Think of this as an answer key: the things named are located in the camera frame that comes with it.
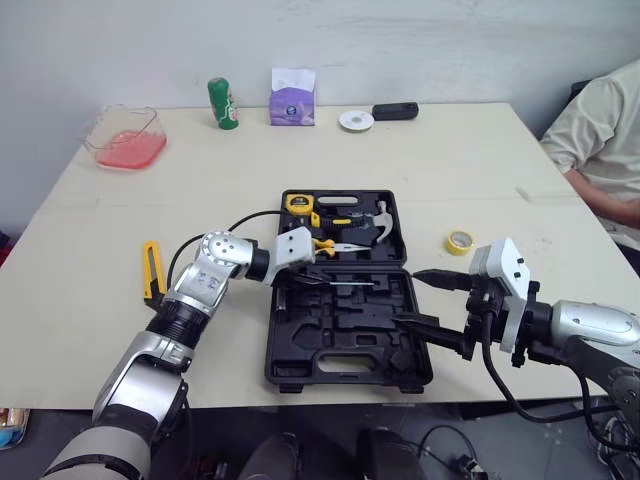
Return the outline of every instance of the green can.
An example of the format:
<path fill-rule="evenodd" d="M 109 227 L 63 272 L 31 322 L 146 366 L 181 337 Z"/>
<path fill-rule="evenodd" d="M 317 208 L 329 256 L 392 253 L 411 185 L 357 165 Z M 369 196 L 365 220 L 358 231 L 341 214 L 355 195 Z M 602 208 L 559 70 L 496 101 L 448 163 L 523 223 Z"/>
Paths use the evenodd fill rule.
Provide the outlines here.
<path fill-rule="evenodd" d="M 218 126 L 223 130 L 236 128 L 238 126 L 238 111 L 229 89 L 229 82 L 222 77 L 212 78 L 207 83 L 207 89 Z"/>

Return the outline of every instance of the table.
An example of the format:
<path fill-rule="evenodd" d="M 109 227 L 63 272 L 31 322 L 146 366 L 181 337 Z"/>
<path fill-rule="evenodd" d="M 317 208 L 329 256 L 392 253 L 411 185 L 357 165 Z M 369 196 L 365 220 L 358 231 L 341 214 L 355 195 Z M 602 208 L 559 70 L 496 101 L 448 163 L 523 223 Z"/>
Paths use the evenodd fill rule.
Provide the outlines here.
<path fill-rule="evenodd" d="M 416 120 L 361 134 L 337 125 L 349 109 L 320 107 L 316 127 L 289 128 L 269 126 L 264 108 L 242 109 L 230 132 L 213 127 L 209 109 L 160 110 L 169 143 L 140 172 L 100 169 L 80 149 L 0 270 L 0 405 L 91 408 L 153 314 L 141 301 L 143 242 L 160 243 L 166 266 L 185 239 L 277 208 L 288 188 L 393 190 L 408 271 L 467 271 L 471 255 L 442 247 L 453 229 L 472 232 L 478 245 L 511 236 L 542 283 L 541 301 L 640 311 L 640 280 L 509 105 L 422 105 Z M 276 225 L 263 217 L 238 233 L 268 247 Z M 422 395 L 341 385 L 280 395 L 263 376 L 270 293 L 251 281 L 231 285 L 186 375 L 192 406 L 501 399 L 479 349 L 466 362 L 437 346 Z M 464 293 L 421 284 L 416 293 L 423 313 L 462 328 Z M 517 397 L 578 394 L 568 369 L 514 369 L 495 347 Z"/>

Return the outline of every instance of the pink liquid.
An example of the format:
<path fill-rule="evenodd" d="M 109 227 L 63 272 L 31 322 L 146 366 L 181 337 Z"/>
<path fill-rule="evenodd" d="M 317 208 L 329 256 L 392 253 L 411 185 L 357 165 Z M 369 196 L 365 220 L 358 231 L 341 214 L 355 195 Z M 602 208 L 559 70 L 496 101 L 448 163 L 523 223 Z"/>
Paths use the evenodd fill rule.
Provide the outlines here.
<path fill-rule="evenodd" d="M 155 160 L 167 143 L 165 134 L 125 131 L 110 140 L 112 146 L 96 154 L 96 161 L 105 167 L 139 170 Z"/>

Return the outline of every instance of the tissue box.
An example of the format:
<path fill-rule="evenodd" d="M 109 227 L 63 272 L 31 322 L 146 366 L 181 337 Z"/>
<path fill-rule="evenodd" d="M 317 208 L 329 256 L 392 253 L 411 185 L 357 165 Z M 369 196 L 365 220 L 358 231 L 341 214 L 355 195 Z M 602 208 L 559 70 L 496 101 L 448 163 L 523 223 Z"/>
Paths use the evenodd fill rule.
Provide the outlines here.
<path fill-rule="evenodd" d="M 316 72 L 304 68 L 271 69 L 271 125 L 315 125 Z"/>

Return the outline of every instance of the floor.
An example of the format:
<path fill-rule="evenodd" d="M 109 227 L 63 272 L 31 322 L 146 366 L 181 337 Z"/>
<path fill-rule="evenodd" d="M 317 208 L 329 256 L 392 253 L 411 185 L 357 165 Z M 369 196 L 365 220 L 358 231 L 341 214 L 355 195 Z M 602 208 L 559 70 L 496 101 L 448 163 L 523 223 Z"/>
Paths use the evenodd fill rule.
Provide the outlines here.
<path fill-rule="evenodd" d="M 542 414 L 568 408 L 573 406 L 565 402 L 537 411 Z M 581 420 L 540 425 L 507 413 L 464 421 L 459 413 L 456 405 L 198 409 L 193 411 L 195 451 L 198 455 L 216 452 L 229 462 L 228 478 L 233 478 L 262 440 L 272 433 L 293 432 L 303 445 L 307 460 L 305 480 L 351 479 L 360 429 L 388 428 L 406 440 L 419 442 L 430 427 L 447 423 L 467 434 L 478 452 L 480 465 L 488 472 L 499 473 L 499 478 L 610 478 L 596 459 Z M 89 420 L 89 412 L 32 412 L 23 444 L 0 452 L 0 477 L 38 478 L 63 446 L 89 425 Z M 177 479 L 187 457 L 187 438 L 183 430 L 160 445 L 152 462 L 150 480 Z M 447 430 L 434 432 L 430 445 L 444 459 L 466 452 L 464 443 Z M 430 480 L 460 478 L 428 456 L 422 458 L 421 464 Z"/>

